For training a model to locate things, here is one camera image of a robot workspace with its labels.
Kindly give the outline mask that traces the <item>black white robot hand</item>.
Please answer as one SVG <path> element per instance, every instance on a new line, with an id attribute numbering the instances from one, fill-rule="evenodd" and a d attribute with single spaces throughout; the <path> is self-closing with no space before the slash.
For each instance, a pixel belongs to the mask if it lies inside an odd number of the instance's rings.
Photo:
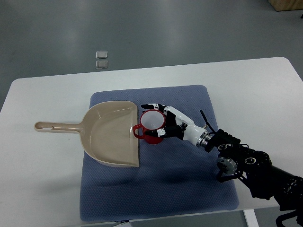
<path id="1" fill-rule="evenodd" d="M 200 147 L 210 134 L 204 127 L 195 125 L 192 119 L 172 106 L 143 104 L 141 107 L 146 110 L 158 110 L 165 116 L 164 126 L 159 129 L 148 130 L 148 136 L 163 139 L 176 137 Z"/>

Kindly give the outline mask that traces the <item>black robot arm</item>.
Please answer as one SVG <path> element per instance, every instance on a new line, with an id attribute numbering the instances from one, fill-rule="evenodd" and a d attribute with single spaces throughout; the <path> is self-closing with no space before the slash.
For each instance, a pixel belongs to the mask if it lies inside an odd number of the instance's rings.
<path id="1" fill-rule="evenodd" d="M 219 155 L 217 180 L 221 183 L 239 179 L 246 185 L 253 198 L 274 198 L 281 211 L 287 211 L 276 219 L 282 227 L 287 219 L 295 218 L 303 224 L 303 179 L 272 165 L 269 155 L 251 149 L 241 140 L 219 129 L 212 130 L 202 139 L 206 152 L 217 148 Z"/>

